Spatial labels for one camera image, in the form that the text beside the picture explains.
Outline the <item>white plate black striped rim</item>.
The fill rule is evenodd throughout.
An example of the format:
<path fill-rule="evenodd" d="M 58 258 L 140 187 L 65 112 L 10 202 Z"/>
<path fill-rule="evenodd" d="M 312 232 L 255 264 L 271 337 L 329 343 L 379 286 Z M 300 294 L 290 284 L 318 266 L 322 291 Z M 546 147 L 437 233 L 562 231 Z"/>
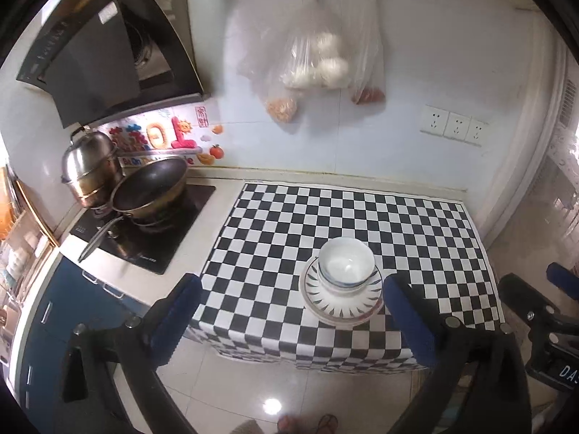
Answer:
<path fill-rule="evenodd" d="M 318 258 L 311 257 L 299 276 L 298 288 L 305 307 L 320 322 L 335 327 L 368 322 L 384 308 L 383 276 L 378 268 L 366 283 L 342 292 L 330 287 L 319 271 Z"/>

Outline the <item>plain white bowl front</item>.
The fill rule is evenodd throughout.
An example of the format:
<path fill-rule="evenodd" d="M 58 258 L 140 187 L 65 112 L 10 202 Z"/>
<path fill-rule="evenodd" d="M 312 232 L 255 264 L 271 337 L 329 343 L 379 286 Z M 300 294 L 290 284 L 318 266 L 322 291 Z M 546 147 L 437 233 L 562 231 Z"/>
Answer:
<path fill-rule="evenodd" d="M 320 249 L 318 272 L 330 292 L 352 295 L 369 283 L 378 268 L 368 245 L 355 238 L 337 237 Z"/>

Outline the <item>black induction cooktop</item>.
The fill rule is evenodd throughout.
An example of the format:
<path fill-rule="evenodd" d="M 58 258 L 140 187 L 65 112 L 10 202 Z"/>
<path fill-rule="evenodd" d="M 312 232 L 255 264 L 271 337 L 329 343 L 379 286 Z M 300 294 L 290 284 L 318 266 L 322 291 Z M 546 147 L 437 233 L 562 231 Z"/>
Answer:
<path fill-rule="evenodd" d="M 119 221 L 107 231 L 98 248 L 155 275 L 162 275 L 215 191 L 213 185 L 187 184 L 164 218 L 144 224 Z"/>

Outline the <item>black white checkered cloth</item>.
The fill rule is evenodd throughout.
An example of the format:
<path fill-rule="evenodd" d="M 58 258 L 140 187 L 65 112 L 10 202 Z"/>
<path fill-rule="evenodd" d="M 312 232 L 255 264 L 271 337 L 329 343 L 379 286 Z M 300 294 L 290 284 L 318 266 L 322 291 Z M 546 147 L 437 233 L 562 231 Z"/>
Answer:
<path fill-rule="evenodd" d="M 245 362 L 401 372 L 417 360 L 383 285 L 397 273 L 442 315 L 503 320 L 465 207 L 433 198 L 247 183 L 202 271 L 193 336 Z"/>

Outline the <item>blue lower cabinet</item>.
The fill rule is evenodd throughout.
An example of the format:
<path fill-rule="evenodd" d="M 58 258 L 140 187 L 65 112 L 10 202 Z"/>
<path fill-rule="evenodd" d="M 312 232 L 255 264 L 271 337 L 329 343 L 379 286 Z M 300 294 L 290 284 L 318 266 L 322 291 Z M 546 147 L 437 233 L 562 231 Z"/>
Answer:
<path fill-rule="evenodd" d="M 61 365 L 73 328 L 79 323 L 91 329 L 113 328 L 147 310 L 148 306 L 60 258 L 32 312 L 17 378 L 18 400 L 39 432 L 54 431 Z"/>

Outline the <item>black frying pan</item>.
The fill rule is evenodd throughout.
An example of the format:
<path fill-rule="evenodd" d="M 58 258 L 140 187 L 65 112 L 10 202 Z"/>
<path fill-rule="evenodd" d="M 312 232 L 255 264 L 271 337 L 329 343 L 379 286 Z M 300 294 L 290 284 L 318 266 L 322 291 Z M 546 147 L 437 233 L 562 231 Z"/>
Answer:
<path fill-rule="evenodd" d="M 118 222 L 149 221 L 165 214 L 185 191 L 188 170 L 185 159 L 171 157 L 148 163 L 125 177 L 115 187 L 110 200 L 116 217 L 107 221 L 89 240 L 79 261 L 88 258 Z"/>

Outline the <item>stainless steel steamer pot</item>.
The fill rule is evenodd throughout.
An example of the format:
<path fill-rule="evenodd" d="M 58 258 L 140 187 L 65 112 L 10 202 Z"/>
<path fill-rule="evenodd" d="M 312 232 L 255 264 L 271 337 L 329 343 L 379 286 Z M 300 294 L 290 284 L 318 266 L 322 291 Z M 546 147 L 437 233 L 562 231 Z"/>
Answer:
<path fill-rule="evenodd" d="M 106 207 L 122 179 L 118 147 L 107 135 L 85 127 L 71 133 L 61 181 L 84 208 Z"/>

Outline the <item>plastic bag with red food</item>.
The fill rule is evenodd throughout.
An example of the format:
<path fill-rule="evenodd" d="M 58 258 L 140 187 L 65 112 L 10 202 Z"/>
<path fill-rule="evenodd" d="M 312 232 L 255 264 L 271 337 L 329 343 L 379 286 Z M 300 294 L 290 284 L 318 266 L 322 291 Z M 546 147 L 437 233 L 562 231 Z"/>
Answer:
<path fill-rule="evenodd" d="M 384 44 L 378 0 L 362 0 L 354 20 L 350 100 L 354 105 L 379 104 L 386 101 Z"/>

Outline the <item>black range hood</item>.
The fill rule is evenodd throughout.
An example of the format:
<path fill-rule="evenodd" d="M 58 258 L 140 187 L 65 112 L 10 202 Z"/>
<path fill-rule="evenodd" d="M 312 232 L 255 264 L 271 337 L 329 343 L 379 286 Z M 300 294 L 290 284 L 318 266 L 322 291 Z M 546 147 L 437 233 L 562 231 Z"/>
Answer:
<path fill-rule="evenodd" d="M 52 97 L 64 127 L 205 96 L 187 0 L 60 0 L 17 79 Z"/>

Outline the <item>plastic bag with buns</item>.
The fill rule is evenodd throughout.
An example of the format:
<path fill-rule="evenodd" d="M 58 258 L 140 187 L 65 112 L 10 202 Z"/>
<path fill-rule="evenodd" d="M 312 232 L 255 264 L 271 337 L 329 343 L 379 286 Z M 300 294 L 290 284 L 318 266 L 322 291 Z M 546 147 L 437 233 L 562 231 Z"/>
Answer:
<path fill-rule="evenodd" d="M 302 98 L 346 89 L 351 63 L 338 17 L 319 0 L 305 0 L 264 29 L 240 62 L 272 120 L 290 123 Z"/>

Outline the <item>colourful wall stickers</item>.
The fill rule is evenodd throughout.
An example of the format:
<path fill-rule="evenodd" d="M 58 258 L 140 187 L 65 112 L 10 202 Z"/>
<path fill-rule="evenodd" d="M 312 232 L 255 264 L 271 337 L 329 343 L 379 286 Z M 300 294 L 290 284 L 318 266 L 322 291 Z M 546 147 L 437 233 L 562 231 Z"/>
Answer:
<path fill-rule="evenodd" d="M 223 124 L 204 103 L 146 112 L 98 127 L 118 147 L 122 167 L 178 157 L 189 167 L 212 167 L 225 157 Z"/>

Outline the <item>triple wall power socket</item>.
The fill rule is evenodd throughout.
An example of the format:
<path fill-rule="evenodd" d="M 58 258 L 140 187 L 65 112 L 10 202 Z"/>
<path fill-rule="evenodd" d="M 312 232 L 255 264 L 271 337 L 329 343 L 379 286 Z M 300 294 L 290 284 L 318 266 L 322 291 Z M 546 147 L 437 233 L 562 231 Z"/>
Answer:
<path fill-rule="evenodd" d="M 482 147 L 488 125 L 471 116 L 463 116 L 426 105 L 420 116 L 419 130 L 423 133 L 444 137 Z"/>

